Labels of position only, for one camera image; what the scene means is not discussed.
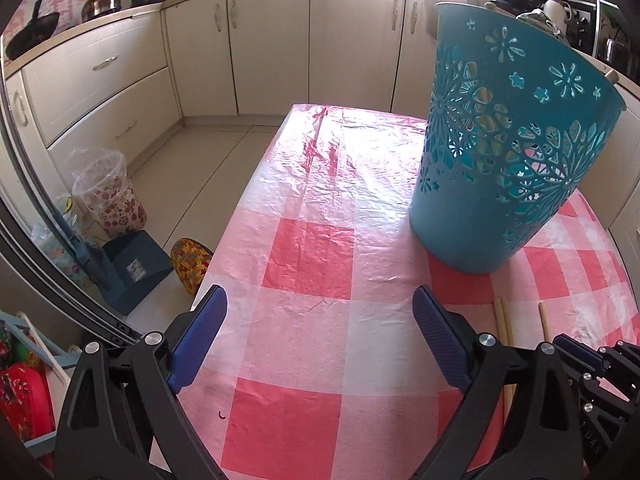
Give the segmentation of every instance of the cabinet door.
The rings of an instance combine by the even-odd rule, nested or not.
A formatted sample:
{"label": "cabinet door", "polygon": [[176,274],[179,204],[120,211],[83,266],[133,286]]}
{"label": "cabinet door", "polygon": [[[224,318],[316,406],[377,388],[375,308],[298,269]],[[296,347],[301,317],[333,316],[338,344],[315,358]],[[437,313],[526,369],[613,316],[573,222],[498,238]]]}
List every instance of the cabinet door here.
{"label": "cabinet door", "polygon": [[622,112],[604,149],[581,181],[580,191],[601,224],[608,229],[640,178],[640,101],[620,85]]}
{"label": "cabinet door", "polygon": [[226,0],[190,0],[165,13],[184,115],[237,115]]}
{"label": "cabinet door", "polygon": [[309,99],[391,111],[404,0],[311,0]]}
{"label": "cabinet door", "polygon": [[637,301],[640,298],[640,185],[611,225],[610,232],[622,256]]}
{"label": "cabinet door", "polygon": [[227,0],[239,114],[286,115],[309,98],[309,0]]}
{"label": "cabinet door", "polygon": [[428,33],[428,10],[436,2],[406,0],[398,76],[391,108],[395,114],[423,119],[429,115],[438,45]]}
{"label": "cabinet door", "polygon": [[[22,73],[18,72],[6,82],[11,112],[14,116],[18,133],[27,152],[29,160],[44,186],[45,191],[53,200],[68,194],[62,179],[51,162],[42,138],[35,125],[31,108],[27,101],[22,82]],[[7,148],[0,141],[0,187],[8,199],[18,218],[30,230],[39,218],[36,209],[31,204],[24,187],[11,164]]]}

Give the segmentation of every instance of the blue gripper pad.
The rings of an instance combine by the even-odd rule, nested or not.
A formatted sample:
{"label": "blue gripper pad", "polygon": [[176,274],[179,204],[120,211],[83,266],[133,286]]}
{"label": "blue gripper pad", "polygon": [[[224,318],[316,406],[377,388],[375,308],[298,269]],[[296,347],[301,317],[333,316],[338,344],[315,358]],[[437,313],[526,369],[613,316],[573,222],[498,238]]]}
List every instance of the blue gripper pad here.
{"label": "blue gripper pad", "polygon": [[414,318],[449,386],[463,394],[471,386],[468,355],[435,300],[419,287],[414,292]]}
{"label": "blue gripper pad", "polygon": [[587,345],[577,342],[570,338],[567,334],[560,334],[554,338],[554,345],[580,359],[585,364],[596,370],[596,375],[602,377],[604,375],[604,360],[594,349]]}
{"label": "blue gripper pad", "polygon": [[188,329],[172,353],[169,388],[177,395],[196,378],[222,322],[226,317],[226,293],[219,286],[207,302],[196,312]]}

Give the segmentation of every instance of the sticker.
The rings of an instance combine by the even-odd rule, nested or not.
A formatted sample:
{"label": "sticker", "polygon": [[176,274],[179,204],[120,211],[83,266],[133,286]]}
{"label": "sticker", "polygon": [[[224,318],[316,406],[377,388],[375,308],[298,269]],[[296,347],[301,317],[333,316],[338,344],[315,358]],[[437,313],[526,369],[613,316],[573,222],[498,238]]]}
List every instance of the sticker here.
{"label": "sticker", "polygon": [[128,266],[129,276],[134,282],[139,282],[146,276],[146,269],[142,266],[139,259],[133,260]]}

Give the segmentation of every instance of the pink checkered tablecloth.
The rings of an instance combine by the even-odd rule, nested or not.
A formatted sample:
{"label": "pink checkered tablecloth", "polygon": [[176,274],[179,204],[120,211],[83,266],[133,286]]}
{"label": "pink checkered tablecloth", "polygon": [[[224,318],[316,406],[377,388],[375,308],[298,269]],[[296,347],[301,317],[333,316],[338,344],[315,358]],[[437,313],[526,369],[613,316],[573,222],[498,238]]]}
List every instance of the pink checkered tablecloth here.
{"label": "pink checkered tablecloth", "polygon": [[[414,118],[297,105],[255,171],[198,297],[221,285],[226,320],[180,394],[231,480],[411,476],[461,398],[413,319],[419,285],[492,333],[504,296],[525,348],[543,339],[540,300],[554,333],[596,348],[638,341],[622,260],[578,191],[491,275],[431,256],[408,220],[424,131]],[[499,403],[474,465],[502,417]]]}

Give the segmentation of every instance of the red floral container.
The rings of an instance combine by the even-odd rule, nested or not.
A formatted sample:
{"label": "red floral container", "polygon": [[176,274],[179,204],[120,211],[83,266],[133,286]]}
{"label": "red floral container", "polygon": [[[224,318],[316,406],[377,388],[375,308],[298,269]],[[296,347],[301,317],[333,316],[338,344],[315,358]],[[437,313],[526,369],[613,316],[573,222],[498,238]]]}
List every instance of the red floral container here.
{"label": "red floral container", "polygon": [[112,150],[79,150],[74,156],[92,157],[91,163],[75,173],[73,196],[111,237],[117,238],[146,225],[146,211],[127,176],[124,155]]}

